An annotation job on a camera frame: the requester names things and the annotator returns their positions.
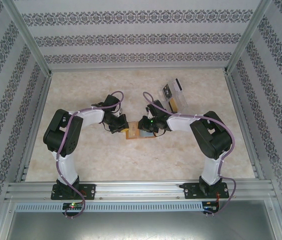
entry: beige floor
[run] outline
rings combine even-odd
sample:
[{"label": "beige floor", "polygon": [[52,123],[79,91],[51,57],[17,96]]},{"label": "beige floor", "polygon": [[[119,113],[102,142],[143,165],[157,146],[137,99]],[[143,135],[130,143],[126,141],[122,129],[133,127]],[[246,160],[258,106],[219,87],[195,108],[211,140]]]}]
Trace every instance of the beige floor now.
[{"label": "beige floor", "polygon": [[[125,94],[122,103],[127,120],[146,114],[143,91],[158,97],[158,90],[178,78],[189,105],[184,113],[215,111],[233,131],[236,148],[226,158],[222,174],[254,178],[234,107],[221,69],[128,70],[55,73],[48,93],[26,181],[54,182],[55,161],[43,144],[43,134],[57,109],[76,111],[103,101],[113,91]],[[126,140],[124,133],[111,134],[101,124],[90,125],[80,135],[75,166],[82,181],[198,179],[205,156],[193,134],[167,132],[152,139]]]}]

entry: black mounting base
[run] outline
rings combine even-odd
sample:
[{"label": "black mounting base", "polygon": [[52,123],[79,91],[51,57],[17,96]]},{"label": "black mounting base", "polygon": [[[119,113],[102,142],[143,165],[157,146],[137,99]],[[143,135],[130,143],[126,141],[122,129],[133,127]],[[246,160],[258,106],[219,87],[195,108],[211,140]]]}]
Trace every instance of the black mounting base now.
[{"label": "black mounting base", "polygon": [[[95,184],[81,184],[79,178],[72,185],[80,193],[83,194],[85,200],[94,200],[95,196]],[[59,180],[53,185],[51,200],[80,200],[81,197],[68,185],[61,183]]]},{"label": "black mounting base", "polygon": [[228,199],[230,197],[225,182],[219,183],[218,186],[207,195],[202,192],[198,182],[187,182],[180,185],[180,188],[184,189],[185,199],[217,199],[217,194],[219,194],[220,199]]}]

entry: wall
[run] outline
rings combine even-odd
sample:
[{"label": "wall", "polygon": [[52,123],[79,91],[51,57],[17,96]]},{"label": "wall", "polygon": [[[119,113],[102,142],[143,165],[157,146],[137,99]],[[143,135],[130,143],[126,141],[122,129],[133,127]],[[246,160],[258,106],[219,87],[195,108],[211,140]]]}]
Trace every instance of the wall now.
[{"label": "wall", "polygon": [[282,1],[267,9],[232,78],[262,170],[282,208]]},{"label": "wall", "polygon": [[260,0],[16,0],[52,70],[225,67]]},{"label": "wall", "polygon": [[0,2],[0,203],[15,180],[45,76]]}]

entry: wallpaper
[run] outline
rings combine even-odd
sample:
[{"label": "wallpaper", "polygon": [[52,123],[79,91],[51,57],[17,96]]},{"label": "wallpaper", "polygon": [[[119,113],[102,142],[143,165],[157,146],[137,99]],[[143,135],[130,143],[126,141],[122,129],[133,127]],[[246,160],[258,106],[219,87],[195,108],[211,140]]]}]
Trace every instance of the wallpaper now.
[{"label": "wallpaper", "polygon": [[259,0],[16,0],[52,70],[225,67]]},{"label": "wallpaper", "polygon": [[23,157],[45,77],[0,2],[0,204]]},{"label": "wallpaper", "polygon": [[232,77],[262,171],[282,208],[282,1],[269,6]]}]

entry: purple cable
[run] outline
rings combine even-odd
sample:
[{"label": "purple cable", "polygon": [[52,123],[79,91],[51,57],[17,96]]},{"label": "purple cable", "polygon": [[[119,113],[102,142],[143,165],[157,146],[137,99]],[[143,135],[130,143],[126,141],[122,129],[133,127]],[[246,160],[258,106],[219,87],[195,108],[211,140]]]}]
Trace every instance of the purple cable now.
[{"label": "purple cable", "polygon": [[[64,144],[65,144],[65,142],[66,142],[66,137],[67,137],[67,134],[68,134],[68,132],[69,132],[68,126],[71,125],[72,119],[73,119],[74,116],[77,115],[78,113],[83,113],[83,112],[86,112],[86,111],[89,111],[89,110],[110,109],[110,108],[116,107],[116,106],[118,106],[119,104],[121,104],[122,101],[123,101],[123,99],[124,99],[124,94],[123,94],[123,92],[121,92],[121,91],[115,91],[115,92],[113,92],[111,95],[114,95],[114,94],[116,94],[116,93],[122,94],[122,99],[121,99],[118,103],[116,103],[116,104],[114,104],[114,105],[111,105],[111,106],[89,107],[89,108],[84,108],[84,109],[82,109],[82,110],[80,110],[80,111],[76,111],[75,113],[73,113],[73,114],[71,115],[71,117],[70,117],[70,119],[69,119],[69,122],[68,122],[67,125],[66,125],[66,130],[65,130],[65,133],[64,133],[64,136],[63,136],[63,139],[62,139],[60,148],[59,148],[59,150],[58,150],[57,153],[56,153],[56,169],[57,169],[57,172],[59,173],[60,177],[63,179],[63,181],[64,181],[70,188],[72,188],[77,194],[79,194],[80,197],[82,198],[82,201],[83,201],[83,207],[82,207],[81,211],[80,211],[78,214],[76,214],[76,215],[74,215],[74,216],[71,216],[71,219],[77,218],[78,216],[80,216],[80,215],[83,213],[83,211],[85,210],[85,198],[84,198],[83,194],[80,193],[80,191],[78,191],[75,187],[73,187],[73,186],[65,179],[65,177],[63,177],[63,174],[61,173],[61,170],[60,170],[60,167],[59,167],[60,152],[62,151],[62,149],[63,149],[63,147],[64,147]],[[65,212],[64,212],[64,215],[65,215],[66,218],[69,217],[68,215],[66,215],[66,212],[67,212],[68,209],[69,209],[69,208],[67,208],[67,209],[65,210]]]},{"label": "purple cable", "polygon": [[230,202],[230,200],[231,200],[232,197],[234,196],[234,193],[235,193],[235,190],[236,190],[236,181],[235,181],[233,178],[231,178],[231,177],[224,177],[224,176],[221,175],[221,168],[222,168],[222,165],[223,165],[224,158],[226,158],[226,157],[233,151],[233,149],[234,149],[234,147],[235,147],[235,138],[234,138],[233,133],[231,132],[231,130],[230,130],[227,126],[225,126],[224,123],[222,123],[222,122],[220,122],[220,121],[218,121],[218,120],[216,120],[216,119],[213,119],[213,118],[210,118],[210,117],[207,117],[207,116],[203,116],[203,115],[187,115],[187,114],[180,114],[180,113],[179,113],[179,114],[177,114],[177,113],[172,113],[172,112],[167,111],[167,110],[165,110],[164,108],[161,108],[161,107],[157,106],[156,104],[154,104],[154,103],[153,103],[154,99],[153,99],[153,97],[152,97],[152,95],[151,95],[150,93],[144,91],[144,92],[143,92],[143,97],[144,97],[144,98],[146,99],[146,101],[148,101],[151,105],[153,105],[153,106],[156,107],[157,109],[159,109],[159,110],[161,110],[161,111],[163,111],[163,112],[165,112],[165,113],[167,113],[167,114],[169,114],[169,115],[177,116],[177,117],[201,118],[201,119],[205,119],[205,120],[209,120],[209,121],[215,122],[216,124],[222,126],[222,127],[227,131],[227,133],[231,136],[231,139],[232,139],[232,146],[231,146],[230,150],[229,150],[226,154],[224,154],[224,156],[221,157],[221,162],[220,162],[219,168],[218,168],[218,170],[217,170],[217,174],[218,174],[221,178],[223,178],[223,179],[233,181],[233,183],[234,183],[234,188],[233,188],[232,194],[230,195],[230,197],[229,197],[229,199],[227,200],[227,202],[225,203],[225,205],[224,205],[217,213],[215,213],[215,214],[220,213],[220,212],[228,205],[228,203]]}]

